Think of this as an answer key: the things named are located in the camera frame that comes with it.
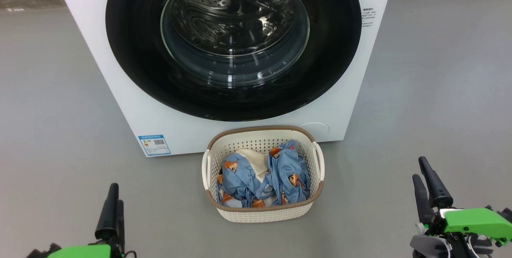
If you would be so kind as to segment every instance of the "washing machine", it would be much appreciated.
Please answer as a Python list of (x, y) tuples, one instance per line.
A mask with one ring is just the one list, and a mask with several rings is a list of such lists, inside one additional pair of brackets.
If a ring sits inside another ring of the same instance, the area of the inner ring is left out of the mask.
[(387, 0), (65, 0), (146, 156), (225, 130), (342, 140)]

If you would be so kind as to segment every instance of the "laundry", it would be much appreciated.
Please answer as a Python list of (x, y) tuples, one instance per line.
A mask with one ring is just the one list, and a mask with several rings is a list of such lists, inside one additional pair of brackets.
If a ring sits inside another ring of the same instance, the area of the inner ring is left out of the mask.
[(268, 154), (239, 149), (225, 159), (221, 171), (218, 201), (227, 207), (287, 205), (309, 198), (306, 163), (294, 140)]

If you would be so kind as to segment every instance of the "black round door frame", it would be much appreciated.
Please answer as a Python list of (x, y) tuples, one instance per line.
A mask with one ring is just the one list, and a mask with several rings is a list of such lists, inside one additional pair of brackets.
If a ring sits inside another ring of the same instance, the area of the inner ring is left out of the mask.
[(302, 0), (311, 31), (300, 59), (272, 83), (226, 89), (205, 85), (170, 57), (159, 27), (165, 1), (108, 0), (106, 32), (112, 52), (147, 94), (181, 112), (213, 120), (267, 119), (311, 103), (344, 74), (362, 30), (358, 0)]

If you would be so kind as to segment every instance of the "white plastic basket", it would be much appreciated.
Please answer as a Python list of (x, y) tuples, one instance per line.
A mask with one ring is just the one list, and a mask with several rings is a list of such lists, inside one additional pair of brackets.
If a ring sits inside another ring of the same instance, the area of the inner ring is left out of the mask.
[[(219, 204), (219, 189), (217, 189), (215, 178), (226, 157), (238, 149), (252, 149), (267, 154), (272, 148), (291, 139), (297, 141), (298, 152), (306, 160), (311, 179), (308, 200), (263, 208), (230, 208)], [(268, 126), (230, 130), (217, 135), (203, 155), (202, 171), (206, 195), (226, 220), (238, 223), (259, 223), (287, 220), (306, 214), (324, 187), (325, 165), (322, 149), (314, 141), (313, 136), (304, 129), (293, 126)]]

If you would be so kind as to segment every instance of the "white handle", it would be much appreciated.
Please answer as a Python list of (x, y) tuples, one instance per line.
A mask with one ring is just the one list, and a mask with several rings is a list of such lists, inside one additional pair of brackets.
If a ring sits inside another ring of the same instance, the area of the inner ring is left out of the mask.
[(201, 164), (203, 171), (203, 186), (205, 190), (210, 187), (210, 149), (207, 149), (203, 155), (203, 163)]
[(322, 149), (320, 148), (320, 145), (318, 143), (313, 142), (313, 146), (315, 147), (315, 161), (318, 163), (318, 168), (320, 168), (320, 181), (324, 181), (325, 177), (325, 162), (324, 162), (324, 153), (322, 152)]

